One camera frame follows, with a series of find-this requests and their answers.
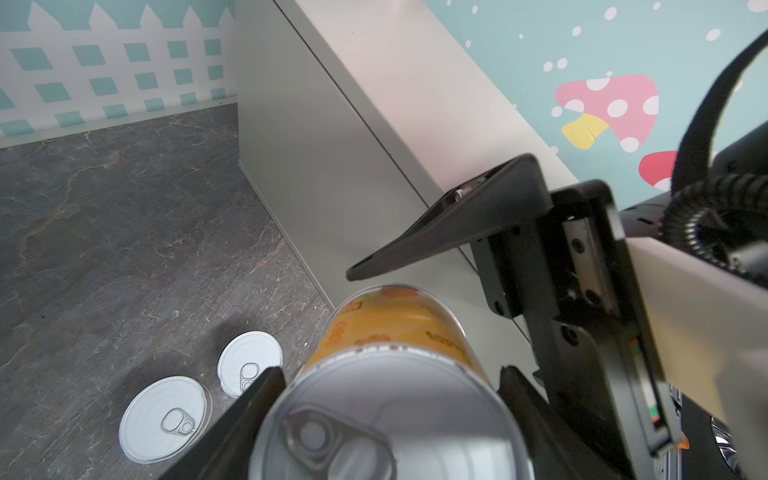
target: mushroom painting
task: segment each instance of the mushroom painting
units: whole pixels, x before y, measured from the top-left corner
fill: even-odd
[[[659,151],[649,154],[640,161],[640,176],[652,187],[667,191],[670,189],[676,151]]]
[[[584,150],[610,128],[624,151],[636,151],[650,136],[659,112],[659,92],[647,75],[572,81],[558,87],[554,97],[563,108],[582,113],[562,132]]]

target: wall baseboard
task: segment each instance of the wall baseboard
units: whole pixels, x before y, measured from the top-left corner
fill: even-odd
[[[84,124],[70,125],[69,127],[50,128],[48,130],[17,135],[15,137],[3,137],[0,138],[0,148],[14,147],[15,145],[28,144],[33,141],[51,140],[52,138],[64,137],[66,135],[82,134],[87,131],[130,124],[136,121],[151,120],[153,118],[167,117],[168,115],[181,114],[187,111],[203,110],[204,108],[218,107],[220,105],[228,105],[236,102],[237,96],[234,95],[232,97],[219,98],[218,100],[206,100],[195,104],[178,105],[176,107],[164,108],[163,110],[143,111],[141,113],[125,115],[123,117],[89,121]]]

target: black metal bracket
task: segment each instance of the black metal bracket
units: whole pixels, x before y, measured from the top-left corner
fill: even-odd
[[[523,313],[552,415],[607,475],[655,480],[656,457],[680,431],[608,186],[593,180],[550,194],[536,159],[521,155],[448,192],[347,278],[464,243],[491,310]],[[559,448],[570,452],[561,462],[584,462],[575,447]]]
[[[518,421],[528,454],[535,459],[536,478],[627,479],[592,451],[514,366],[502,369],[498,395]]]

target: gray cabinet side panel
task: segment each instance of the gray cabinet side panel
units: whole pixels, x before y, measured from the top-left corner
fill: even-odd
[[[365,282],[344,272],[426,209],[419,195],[272,1],[237,2],[240,164],[329,303],[369,285],[409,283],[455,313],[488,376],[535,361],[510,320],[491,313],[458,250]]]

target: wall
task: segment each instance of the wall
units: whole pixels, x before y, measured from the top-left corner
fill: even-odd
[[[0,137],[235,95],[227,0],[4,0]]]
[[[768,28],[768,0],[424,0],[579,180],[628,207],[669,188],[690,119]],[[714,150],[768,120],[768,52],[742,77]]]

